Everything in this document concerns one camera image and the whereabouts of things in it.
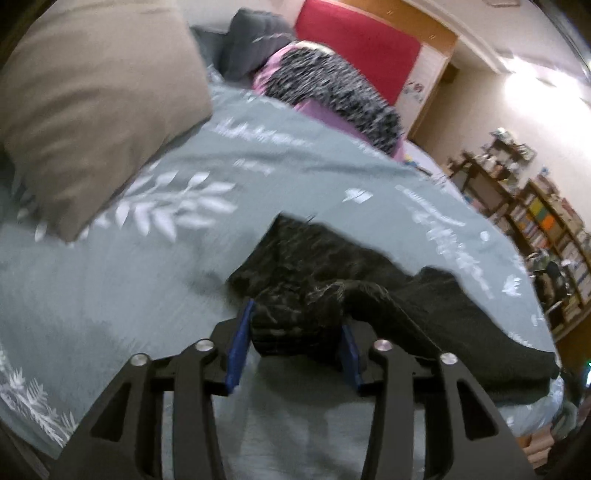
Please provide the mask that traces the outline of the wooden desk with shelf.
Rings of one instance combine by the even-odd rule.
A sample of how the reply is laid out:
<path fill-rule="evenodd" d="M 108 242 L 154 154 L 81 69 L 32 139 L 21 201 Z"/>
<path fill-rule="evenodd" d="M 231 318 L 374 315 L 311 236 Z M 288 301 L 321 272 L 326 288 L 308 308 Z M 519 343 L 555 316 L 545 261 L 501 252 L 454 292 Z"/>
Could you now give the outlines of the wooden desk with shelf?
<path fill-rule="evenodd" d="M 463 150 L 448 158 L 449 179 L 477 211 L 486 217 L 503 215 L 520 191 L 523 172 L 537 152 L 504 128 L 490 133 L 491 142 L 479 154 Z"/>

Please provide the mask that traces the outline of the tan pillow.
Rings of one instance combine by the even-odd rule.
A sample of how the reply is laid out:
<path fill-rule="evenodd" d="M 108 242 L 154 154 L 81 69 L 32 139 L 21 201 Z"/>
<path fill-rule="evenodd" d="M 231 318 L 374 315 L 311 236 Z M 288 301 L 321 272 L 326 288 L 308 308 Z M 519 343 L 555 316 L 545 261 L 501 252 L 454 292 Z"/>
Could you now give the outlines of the tan pillow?
<path fill-rule="evenodd" d="M 211 113 L 204 60 L 173 1 L 58 1 L 1 72 L 2 146 L 64 241 Z"/>

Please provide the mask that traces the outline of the pink cloth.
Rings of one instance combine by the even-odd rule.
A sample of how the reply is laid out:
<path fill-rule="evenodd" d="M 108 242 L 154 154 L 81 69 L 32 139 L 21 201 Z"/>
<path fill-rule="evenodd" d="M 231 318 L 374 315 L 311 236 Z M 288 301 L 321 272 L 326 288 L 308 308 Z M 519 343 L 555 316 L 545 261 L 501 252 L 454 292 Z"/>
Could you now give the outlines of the pink cloth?
<path fill-rule="evenodd" d="M 286 47 L 283 47 L 283 49 L 280 49 L 276 53 L 274 53 L 273 56 L 271 56 L 270 59 L 267 60 L 266 65 L 264 65 L 263 68 L 260 69 L 259 72 L 256 73 L 256 75 L 254 75 L 252 88 L 253 88 L 253 90 L 256 91 L 256 93 L 259 93 L 260 95 L 266 95 L 266 93 L 264 93 L 264 90 L 263 90 L 266 80 L 269 80 L 270 75 L 273 74 L 274 72 L 276 72 L 277 69 L 279 69 L 279 61 L 280 61 L 281 55 L 283 55 L 283 53 L 286 53 L 290 49 L 291 46 L 296 45 L 296 44 L 301 44 L 302 46 L 310 47 L 310 48 L 318 48 L 318 49 L 324 51 L 325 53 L 335 53 L 334 50 L 329 49 L 325 45 L 314 43 L 314 42 L 307 42 L 307 41 L 298 41 L 298 42 L 291 43 L 290 45 L 287 45 Z M 300 104 L 297 104 L 295 106 L 291 106 L 290 104 L 287 104 L 287 105 L 290 107 L 293 107 L 294 110 L 297 110 L 298 112 L 306 114 L 306 115 L 310 116 L 311 118 L 314 118 L 315 120 L 325 123 L 325 125 L 328 125 L 329 127 L 335 128 L 337 130 L 341 130 L 342 132 L 345 132 L 346 134 L 349 134 L 349 135 L 355 137 L 356 139 L 363 140 L 363 141 L 367 142 L 368 144 L 370 144 L 369 140 L 365 136 L 363 136 L 359 131 L 356 131 L 356 128 L 353 127 L 351 124 L 349 124 L 349 122 L 347 122 L 344 119 L 342 119 L 341 117 L 339 117 L 339 115 L 332 113 L 331 110 L 329 110 L 328 108 L 325 108 L 324 106 L 320 105 L 320 103 L 315 102 L 314 100 L 306 100 L 306 101 L 301 102 Z M 403 140 L 403 134 L 402 134 L 401 139 L 398 142 L 398 147 L 397 147 L 396 151 L 394 152 L 394 154 L 389 155 L 384 152 L 383 153 L 390 156 L 390 157 L 394 157 L 399 152 L 399 150 L 401 148 L 402 140 Z"/>

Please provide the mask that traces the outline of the black leopard print pants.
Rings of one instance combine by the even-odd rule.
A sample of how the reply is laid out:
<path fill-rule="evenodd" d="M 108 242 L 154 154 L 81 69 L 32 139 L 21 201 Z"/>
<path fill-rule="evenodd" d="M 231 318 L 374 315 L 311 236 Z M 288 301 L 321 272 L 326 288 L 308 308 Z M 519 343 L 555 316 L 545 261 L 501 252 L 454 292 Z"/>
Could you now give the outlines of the black leopard print pants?
<path fill-rule="evenodd" d="M 324 224 L 277 215 L 228 286 L 256 303 L 250 332 L 263 356 L 318 349 L 356 321 L 412 355 L 455 354 L 497 402 L 533 403 L 560 373 L 552 353 L 511 339 L 452 273 L 410 275 Z"/>

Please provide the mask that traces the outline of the wooden bookshelf with books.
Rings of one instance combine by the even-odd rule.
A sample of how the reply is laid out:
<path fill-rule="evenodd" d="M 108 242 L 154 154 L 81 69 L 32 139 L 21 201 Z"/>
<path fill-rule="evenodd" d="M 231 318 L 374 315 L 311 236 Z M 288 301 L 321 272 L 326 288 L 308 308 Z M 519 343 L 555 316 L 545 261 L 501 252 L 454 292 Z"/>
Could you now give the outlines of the wooden bookshelf with books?
<path fill-rule="evenodd" d="M 551 331 L 562 340 L 590 314 L 590 237 L 566 200 L 530 180 L 504 214 L 525 255 L 545 252 L 562 265 L 562 286 L 549 304 Z"/>

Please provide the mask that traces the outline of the dark grey quilted headboard cushion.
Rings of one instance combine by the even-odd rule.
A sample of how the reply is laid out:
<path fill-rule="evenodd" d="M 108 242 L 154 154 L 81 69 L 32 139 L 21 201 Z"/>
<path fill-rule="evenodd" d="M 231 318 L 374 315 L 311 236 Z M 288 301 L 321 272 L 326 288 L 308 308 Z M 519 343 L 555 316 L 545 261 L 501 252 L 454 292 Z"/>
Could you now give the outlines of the dark grey quilted headboard cushion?
<path fill-rule="evenodd" d="M 207 69 L 235 83 L 252 79 L 274 53 L 297 41 L 283 16 L 247 8 L 235 13 L 225 33 L 197 26 L 191 31 Z"/>

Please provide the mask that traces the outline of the black white leopard garment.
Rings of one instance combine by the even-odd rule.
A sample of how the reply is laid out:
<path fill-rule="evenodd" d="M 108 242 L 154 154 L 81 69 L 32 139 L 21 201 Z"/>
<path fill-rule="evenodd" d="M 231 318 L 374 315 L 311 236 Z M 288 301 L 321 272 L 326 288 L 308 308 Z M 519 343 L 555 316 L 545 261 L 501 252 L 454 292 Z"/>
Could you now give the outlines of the black white leopard garment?
<path fill-rule="evenodd" d="M 399 113 L 346 59 L 295 44 L 263 87 L 274 99 L 295 106 L 314 100 L 349 122 L 373 147 L 392 155 L 403 128 Z"/>

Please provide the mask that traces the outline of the grey leaf print bedspread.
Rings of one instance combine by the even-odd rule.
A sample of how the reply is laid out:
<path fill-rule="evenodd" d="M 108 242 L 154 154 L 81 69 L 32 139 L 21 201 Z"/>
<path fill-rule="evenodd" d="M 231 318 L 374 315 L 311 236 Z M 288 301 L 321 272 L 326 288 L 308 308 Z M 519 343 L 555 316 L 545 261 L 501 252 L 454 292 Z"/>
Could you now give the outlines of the grey leaf print bedspread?
<path fill-rule="evenodd" d="M 1 160 L 1 428 L 51 478 L 136 353 L 177 354 L 231 318 L 231 273 L 280 214 L 410 274 L 452 273 L 523 347 L 555 350 L 516 247 L 438 181 L 276 100 L 211 84 L 211 120 L 151 159 L 66 243 Z"/>

